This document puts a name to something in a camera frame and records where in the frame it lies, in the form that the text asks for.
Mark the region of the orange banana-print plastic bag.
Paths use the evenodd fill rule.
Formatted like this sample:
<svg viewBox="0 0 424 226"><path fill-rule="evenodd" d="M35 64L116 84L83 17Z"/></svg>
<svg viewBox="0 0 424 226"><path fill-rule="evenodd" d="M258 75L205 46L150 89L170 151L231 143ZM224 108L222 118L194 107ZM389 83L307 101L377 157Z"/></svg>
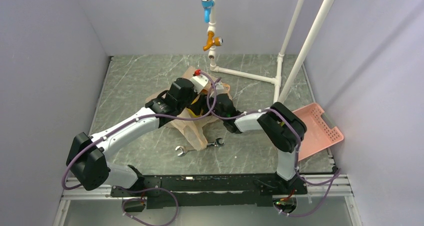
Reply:
<svg viewBox="0 0 424 226"><path fill-rule="evenodd" d="M197 68L190 66L183 73L183 75L181 77L189 79L189 78L192 77L195 70L197 70ZM161 91L157 91L156 93L153 93L150 96L148 96L146 98L145 102L147 103L151 99L158 96ZM184 109L182 114L179 115L178 117L189 118L191 116L189 115L189 112L187 111L187 109ZM214 116L208 116L204 119L196 120L196 121L173 120L173 121L167 123L164 127L175 128L186 138L186 140L188 141L190 146L198 146L201 143L207 143L208 142L204 133L203 133L203 127L205 125L212 123L212 122L215 122L217 120L218 120L218 118L216 118Z"/></svg>

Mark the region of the yellow fake mango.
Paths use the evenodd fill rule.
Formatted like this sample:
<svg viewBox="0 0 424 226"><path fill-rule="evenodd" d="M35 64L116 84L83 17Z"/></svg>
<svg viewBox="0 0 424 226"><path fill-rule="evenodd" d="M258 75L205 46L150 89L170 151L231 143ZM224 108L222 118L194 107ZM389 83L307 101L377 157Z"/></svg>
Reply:
<svg viewBox="0 0 424 226"><path fill-rule="evenodd" d="M187 111L189 112L189 115L192 118L202 118L203 116L205 116L208 112L208 110L206 110L205 108L187 108Z"/></svg>

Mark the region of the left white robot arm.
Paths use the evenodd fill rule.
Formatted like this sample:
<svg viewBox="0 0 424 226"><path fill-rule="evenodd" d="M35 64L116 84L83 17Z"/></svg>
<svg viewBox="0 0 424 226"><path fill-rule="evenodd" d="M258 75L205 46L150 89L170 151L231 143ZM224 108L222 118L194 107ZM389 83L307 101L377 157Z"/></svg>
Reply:
<svg viewBox="0 0 424 226"><path fill-rule="evenodd" d="M67 172L87 191L108 184L121 186L132 196L139 195L144 187L141 173L133 166L114 165L108 160L137 138L177 119L208 82L202 75L177 78L168 90L117 125L91 136L78 134L68 154Z"/></svg>

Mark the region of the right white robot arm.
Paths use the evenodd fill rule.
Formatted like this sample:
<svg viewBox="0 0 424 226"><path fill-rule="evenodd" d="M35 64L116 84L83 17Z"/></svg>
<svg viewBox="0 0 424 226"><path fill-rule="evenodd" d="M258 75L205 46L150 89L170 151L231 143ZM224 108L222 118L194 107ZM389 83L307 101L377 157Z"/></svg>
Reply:
<svg viewBox="0 0 424 226"><path fill-rule="evenodd" d="M278 152L275 180L281 193L288 193L295 186L301 143L307 132L306 124L294 112L280 102L263 110L241 112L235 108L227 94L210 96L206 102L212 114L221 119L227 131L241 134L262 130Z"/></svg>

